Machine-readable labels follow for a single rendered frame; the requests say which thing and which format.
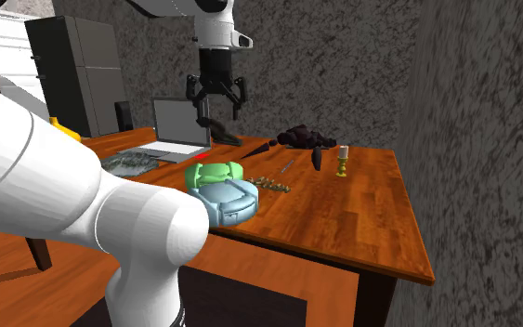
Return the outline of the dark grey tall cabinet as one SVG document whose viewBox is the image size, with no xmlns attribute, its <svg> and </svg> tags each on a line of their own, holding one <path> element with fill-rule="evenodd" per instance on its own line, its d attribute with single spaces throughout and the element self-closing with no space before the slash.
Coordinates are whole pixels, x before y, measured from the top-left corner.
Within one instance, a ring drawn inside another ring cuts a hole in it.
<svg viewBox="0 0 523 327">
<path fill-rule="evenodd" d="M 56 16 L 25 28 L 49 115 L 83 137 L 117 133 L 126 95 L 112 26 Z"/>
</svg>

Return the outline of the grey-green patterned tray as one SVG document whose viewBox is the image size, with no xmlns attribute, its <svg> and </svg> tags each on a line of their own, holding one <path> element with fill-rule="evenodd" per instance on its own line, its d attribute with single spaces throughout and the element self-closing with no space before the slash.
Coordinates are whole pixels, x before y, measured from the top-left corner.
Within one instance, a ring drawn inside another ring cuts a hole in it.
<svg viewBox="0 0 523 327">
<path fill-rule="evenodd" d="M 137 177 L 159 166 L 159 162 L 145 153 L 122 152 L 100 161 L 102 168 L 117 177 Z"/>
</svg>

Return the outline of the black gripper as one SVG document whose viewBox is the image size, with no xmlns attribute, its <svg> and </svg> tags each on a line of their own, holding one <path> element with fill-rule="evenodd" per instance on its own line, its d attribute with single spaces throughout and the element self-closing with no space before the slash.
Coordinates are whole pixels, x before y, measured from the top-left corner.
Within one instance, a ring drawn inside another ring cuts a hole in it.
<svg viewBox="0 0 523 327">
<path fill-rule="evenodd" d="M 210 119 L 205 114 L 208 94 L 224 94 L 232 102 L 232 119 L 236 121 L 242 105 L 247 101 L 247 85 L 243 77 L 232 81 L 232 56 L 227 49 L 199 50 L 200 76 L 189 74 L 186 81 L 186 98 L 197 112 L 196 122 L 200 127 L 209 127 Z M 239 95 L 232 87 L 236 85 Z"/>
</svg>

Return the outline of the green backpack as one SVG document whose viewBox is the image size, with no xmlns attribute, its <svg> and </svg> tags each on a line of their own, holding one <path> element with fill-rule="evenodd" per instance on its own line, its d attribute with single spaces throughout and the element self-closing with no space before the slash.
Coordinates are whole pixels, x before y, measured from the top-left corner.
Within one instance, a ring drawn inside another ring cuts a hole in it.
<svg viewBox="0 0 523 327">
<path fill-rule="evenodd" d="M 239 163 L 196 163 L 185 170 L 185 185 L 198 189 L 205 185 L 224 182 L 226 179 L 243 179 L 243 168 Z"/>
</svg>

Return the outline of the yellow object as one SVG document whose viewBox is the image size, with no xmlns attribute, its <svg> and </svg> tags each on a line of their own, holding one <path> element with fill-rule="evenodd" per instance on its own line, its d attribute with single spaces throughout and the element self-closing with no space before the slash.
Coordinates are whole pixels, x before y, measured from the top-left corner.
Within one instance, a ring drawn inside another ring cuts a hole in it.
<svg viewBox="0 0 523 327">
<path fill-rule="evenodd" d="M 50 117 L 49 118 L 49 122 L 50 122 L 51 125 L 53 125 L 58 130 L 60 130 L 63 133 L 65 133 L 67 136 L 73 138 L 77 142 L 81 142 L 82 141 L 82 138 L 81 138 L 81 136 L 78 133 L 76 133 L 76 132 L 72 131 L 71 129 L 69 129 L 69 128 L 63 126 L 62 124 L 60 124 L 57 117 Z"/>
</svg>

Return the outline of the white panelled door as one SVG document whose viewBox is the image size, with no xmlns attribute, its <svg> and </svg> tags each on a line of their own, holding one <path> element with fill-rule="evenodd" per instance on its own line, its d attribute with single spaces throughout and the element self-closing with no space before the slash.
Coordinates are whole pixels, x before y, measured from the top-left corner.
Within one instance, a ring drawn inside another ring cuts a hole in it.
<svg viewBox="0 0 523 327">
<path fill-rule="evenodd" d="M 46 121 L 48 108 L 25 28 L 30 19 L 0 10 L 0 94 Z"/>
</svg>

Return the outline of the white candle in yellow holder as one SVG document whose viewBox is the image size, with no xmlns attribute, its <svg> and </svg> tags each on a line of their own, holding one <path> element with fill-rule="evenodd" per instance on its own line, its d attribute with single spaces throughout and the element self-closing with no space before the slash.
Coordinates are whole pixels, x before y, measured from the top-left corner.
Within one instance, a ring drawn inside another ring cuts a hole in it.
<svg viewBox="0 0 523 327">
<path fill-rule="evenodd" d="M 337 157 L 337 172 L 336 175 L 338 177 L 345 177 L 346 176 L 346 162 L 348 160 L 348 150 L 349 147 L 347 145 L 343 145 L 339 147 L 338 157 Z"/>
</svg>

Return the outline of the black wedge-shaped object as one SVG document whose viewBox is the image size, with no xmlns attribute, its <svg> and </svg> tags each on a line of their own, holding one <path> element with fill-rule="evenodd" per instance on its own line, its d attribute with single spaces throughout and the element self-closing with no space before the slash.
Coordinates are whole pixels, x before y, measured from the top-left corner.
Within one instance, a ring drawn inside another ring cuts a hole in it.
<svg viewBox="0 0 523 327">
<path fill-rule="evenodd" d="M 224 125 L 215 119 L 209 120 L 209 129 L 215 143 L 240 147 L 242 141 L 229 133 Z"/>
</svg>

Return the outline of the wooden desk with dark legs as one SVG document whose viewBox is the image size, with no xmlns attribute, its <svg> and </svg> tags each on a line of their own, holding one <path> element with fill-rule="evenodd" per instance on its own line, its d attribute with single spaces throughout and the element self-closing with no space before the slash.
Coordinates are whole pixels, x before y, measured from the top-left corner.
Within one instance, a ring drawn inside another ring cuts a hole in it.
<svg viewBox="0 0 523 327">
<path fill-rule="evenodd" d="M 337 150 L 316 171 L 306 150 L 243 158 L 260 144 L 214 145 L 205 160 L 238 162 L 290 191 L 262 190 L 256 216 L 215 229 L 192 265 L 305 299 L 307 327 L 389 327 L 397 282 L 435 281 L 394 152 L 353 147 L 338 177 Z"/>
</svg>

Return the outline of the dark robot stand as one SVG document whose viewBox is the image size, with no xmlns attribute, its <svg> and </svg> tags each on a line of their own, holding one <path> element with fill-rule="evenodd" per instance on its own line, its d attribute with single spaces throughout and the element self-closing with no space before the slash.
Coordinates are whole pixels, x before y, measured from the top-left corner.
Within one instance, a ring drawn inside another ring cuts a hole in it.
<svg viewBox="0 0 523 327">
<path fill-rule="evenodd" d="M 119 269 L 70 327 L 306 327 L 307 302 L 182 266 Z"/>
</svg>

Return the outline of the black crumpled figure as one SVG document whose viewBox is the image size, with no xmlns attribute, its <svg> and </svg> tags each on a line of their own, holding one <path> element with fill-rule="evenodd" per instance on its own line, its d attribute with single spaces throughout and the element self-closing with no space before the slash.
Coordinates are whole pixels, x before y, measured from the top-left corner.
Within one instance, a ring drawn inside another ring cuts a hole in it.
<svg viewBox="0 0 523 327">
<path fill-rule="evenodd" d="M 337 145 L 335 139 L 324 137 L 316 131 L 309 131 L 304 124 L 279 133 L 277 140 L 281 145 L 288 145 L 294 149 L 332 148 Z"/>
</svg>

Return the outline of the small black box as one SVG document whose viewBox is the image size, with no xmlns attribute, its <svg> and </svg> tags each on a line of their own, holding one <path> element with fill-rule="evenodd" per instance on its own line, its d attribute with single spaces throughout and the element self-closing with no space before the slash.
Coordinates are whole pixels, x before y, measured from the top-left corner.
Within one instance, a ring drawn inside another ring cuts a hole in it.
<svg viewBox="0 0 523 327">
<path fill-rule="evenodd" d="M 117 124 L 120 132 L 134 129 L 132 114 L 128 101 L 117 101 L 114 103 Z"/>
</svg>

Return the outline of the long black cone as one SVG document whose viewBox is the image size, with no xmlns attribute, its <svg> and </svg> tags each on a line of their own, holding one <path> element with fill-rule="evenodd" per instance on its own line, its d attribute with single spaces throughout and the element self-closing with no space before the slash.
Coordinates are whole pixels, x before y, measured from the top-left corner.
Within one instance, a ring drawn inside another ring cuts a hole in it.
<svg viewBox="0 0 523 327">
<path fill-rule="evenodd" d="M 259 153 L 268 151 L 269 149 L 270 149 L 270 145 L 266 142 L 266 143 L 262 144 L 261 146 L 259 146 L 258 148 L 254 149 L 254 150 L 250 151 L 249 153 L 247 153 L 246 155 L 244 155 L 243 158 L 257 155 Z"/>
</svg>

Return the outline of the grey open laptop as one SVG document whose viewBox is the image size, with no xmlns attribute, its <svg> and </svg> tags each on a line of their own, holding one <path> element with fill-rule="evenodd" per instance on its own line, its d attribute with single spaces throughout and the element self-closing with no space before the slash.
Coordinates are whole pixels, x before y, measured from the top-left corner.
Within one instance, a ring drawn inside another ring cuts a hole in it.
<svg viewBox="0 0 523 327">
<path fill-rule="evenodd" d="M 210 129 L 196 122 L 198 112 L 190 100 L 155 97 L 151 104 L 156 140 L 122 153 L 143 153 L 159 161 L 179 164 L 211 149 Z"/>
</svg>

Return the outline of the light blue backpack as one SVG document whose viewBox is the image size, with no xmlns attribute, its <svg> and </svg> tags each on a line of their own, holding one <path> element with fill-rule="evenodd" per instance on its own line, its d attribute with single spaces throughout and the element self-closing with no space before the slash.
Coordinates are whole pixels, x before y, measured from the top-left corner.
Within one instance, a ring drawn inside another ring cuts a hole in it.
<svg viewBox="0 0 523 327">
<path fill-rule="evenodd" d="M 258 188 L 240 179 L 191 188 L 188 194 L 203 202 L 211 228 L 239 225 L 252 218 L 259 206 Z"/>
</svg>

